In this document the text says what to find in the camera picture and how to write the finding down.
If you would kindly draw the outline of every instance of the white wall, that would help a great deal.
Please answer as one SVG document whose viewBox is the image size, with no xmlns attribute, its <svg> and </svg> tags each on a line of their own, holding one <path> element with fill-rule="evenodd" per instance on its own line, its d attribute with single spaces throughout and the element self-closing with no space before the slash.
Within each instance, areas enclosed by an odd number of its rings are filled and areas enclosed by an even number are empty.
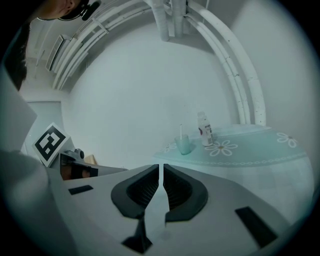
<svg viewBox="0 0 320 256">
<path fill-rule="evenodd" d="M 142 26 L 135 20 L 135 29 L 108 35 L 69 95 L 65 129 L 101 165 L 145 165 L 181 123 L 196 132 L 199 111 L 214 127 L 238 123 L 229 82 L 207 43 L 199 35 L 163 42 L 149 17 L 152 23 L 143 15 Z"/>
<path fill-rule="evenodd" d="M 69 95 L 65 91 L 52 89 L 54 76 L 52 73 L 46 70 L 45 61 L 41 60 L 39 62 L 36 76 L 36 59 L 28 58 L 26 62 L 27 77 L 26 80 L 22 83 L 21 89 L 19 91 L 23 99 L 27 102 L 60 101 L 62 112 L 64 112 L 66 101 L 68 100 Z"/>
<path fill-rule="evenodd" d="M 300 142 L 318 179 L 320 73 L 308 39 L 273 1 L 212 0 L 210 10 L 231 26 L 256 68 L 267 125 Z"/>
</svg>

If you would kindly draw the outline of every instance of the black rubber pad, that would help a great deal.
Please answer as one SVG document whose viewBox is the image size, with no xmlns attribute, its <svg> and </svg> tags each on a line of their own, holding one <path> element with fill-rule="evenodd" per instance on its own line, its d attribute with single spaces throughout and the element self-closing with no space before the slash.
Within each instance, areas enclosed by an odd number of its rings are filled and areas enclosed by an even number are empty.
<svg viewBox="0 0 320 256">
<path fill-rule="evenodd" d="M 245 227 L 249 230 L 261 248 L 265 247 L 277 238 L 275 233 L 272 232 L 272 230 L 250 207 L 236 209 L 235 213 L 239 216 Z"/>
<path fill-rule="evenodd" d="M 71 195 L 75 195 L 75 194 L 79 194 L 79 193 L 86 192 L 86 191 L 93 190 L 93 189 L 94 188 L 92 186 L 85 185 L 85 186 L 78 186 L 75 188 L 70 188 L 69 192 Z"/>
</svg>

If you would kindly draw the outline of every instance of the person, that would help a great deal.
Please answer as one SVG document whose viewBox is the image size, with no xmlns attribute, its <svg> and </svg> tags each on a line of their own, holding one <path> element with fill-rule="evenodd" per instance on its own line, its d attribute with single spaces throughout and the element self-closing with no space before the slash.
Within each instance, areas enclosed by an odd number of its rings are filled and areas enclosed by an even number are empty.
<svg viewBox="0 0 320 256">
<path fill-rule="evenodd" d="M 78 7 L 81 0 L 46 0 L 31 16 L 31 19 L 59 19 L 69 15 Z"/>
<path fill-rule="evenodd" d="M 82 0 L 46 0 L 22 25 L 18 36 L 5 59 L 5 67 L 19 91 L 27 77 L 26 51 L 30 34 L 30 23 L 36 18 L 54 20 L 69 15 Z"/>
</svg>

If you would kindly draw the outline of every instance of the black headphones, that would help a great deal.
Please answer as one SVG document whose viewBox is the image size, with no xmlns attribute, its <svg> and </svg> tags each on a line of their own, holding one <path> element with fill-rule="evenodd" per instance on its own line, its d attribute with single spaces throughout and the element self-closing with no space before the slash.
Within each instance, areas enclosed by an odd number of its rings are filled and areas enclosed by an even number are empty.
<svg viewBox="0 0 320 256">
<path fill-rule="evenodd" d="M 93 2 L 91 5 L 89 4 L 89 0 L 81 0 L 79 5 L 73 11 L 71 11 L 68 15 L 59 18 L 59 20 L 68 22 L 68 21 L 75 20 L 78 17 L 82 17 L 83 21 L 87 21 L 90 18 L 90 16 L 98 9 L 100 5 L 101 5 L 100 0 Z M 38 18 L 38 19 L 42 21 L 54 20 L 54 19 L 42 19 L 42 18 Z"/>
</svg>

